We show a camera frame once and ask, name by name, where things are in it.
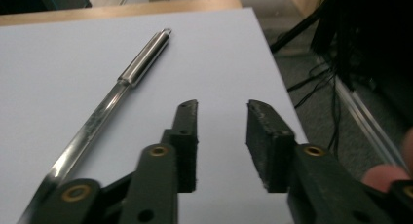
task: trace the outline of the table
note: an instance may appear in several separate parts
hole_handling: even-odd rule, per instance
[[[110,19],[161,13],[239,9],[240,0],[173,0],[123,6],[0,16],[0,26],[85,19]]]
[[[179,223],[288,223],[245,145],[246,104],[271,104],[306,142],[251,9],[0,27],[0,222],[16,223],[49,167],[156,31],[169,45],[130,93],[74,178],[110,184],[199,101],[197,191],[179,195]]]

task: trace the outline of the black cable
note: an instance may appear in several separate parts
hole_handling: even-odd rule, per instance
[[[319,65],[313,67],[310,71],[312,71],[312,70],[314,70],[314,69],[316,69],[316,68],[319,68],[319,67],[322,66],[322,65],[324,65],[324,63],[319,64]],[[299,83],[297,83],[297,84],[289,87],[289,88],[286,89],[286,90],[287,90],[288,92],[292,92],[292,91],[298,90],[298,89],[302,88],[303,86],[305,86],[305,85],[307,85],[308,83],[316,80],[318,77],[320,77],[320,76],[322,76],[322,75],[324,75],[324,74],[326,74],[326,73],[328,73],[328,72],[330,72],[329,69],[323,70],[323,71],[321,71],[319,74],[317,74],[317,75],[315,75],[315,76],[311,76],[311,77],[309,77],[308,79],[305,79],[305,80],[303,80],[303,81],[300,81]]]
[[[323,65],[325,65],[325,64],[327,64],[326,61],[320,63],[319,65],[317,65],[317,66],[315,66],[315,67],[313,67],[313,68],[311,68],[311,69],[309,70],[309,77],[315,76],[315,75],[312,74],[313,71],[315,71],[317,68],[319,68],[319,67],[321,67],[321,66],[323,66]]]
[[[297,109],[301,105],[303,105],[314,93],[316,93],[318,90],[326,87],[329,83],[329,81],[333,78],[333,76],[330,76],[328,79],[321,79],[313,88],[311,92],[306,94],[296,105],[294,105],[294,108]]]
[[[332,154],[338,159],[338,146],[340,138],[340,121],[341,121],[341,103],[340,99],[337,98],[336,92],[336,78],[333,79],[332,85],[332,100],[331,100],[331,114],[333,117],[334,132],[331,135],[330,142],[328,144],[328,150],[332,148]]]

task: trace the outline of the gray floor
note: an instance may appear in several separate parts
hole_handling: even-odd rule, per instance
[[[91,0],[93,6],[107,6],[146,2],[147,0]],[[257,9],[257,17],[262,26],[268,43],[277,40],[280,34],[285,33],[298,23],[302,17],[289,0],[277,0],[268,14],[262,4],[248,6],[253,1],[243,0],[245,7]],[[285,85],[290,87],[309,77],[309,71],[320,63],[319,58],[309,50],[310,42],[316,26],[307,29],[291,43],[274,54],[275,61],[280,69]],[[297,103],[309,93],[317,81],[290,92],[293,103]],[[374,92],[362,83],[355,83],[356,92],[362,101],[384,129],[390,140],[400,145],[406,132],[402,119],[394,112],[388,102],[378,92]],[[298,117],[310,142],[326,147],[333,133],[334,125],[331,115],[333,89],[327,86],[316,92],[305,104],[297,108]],[[371,167],[383,163],[376,151],[367,140],[346,105],[341,105],[341,121],[339,131],[339,161],[356,179]]]

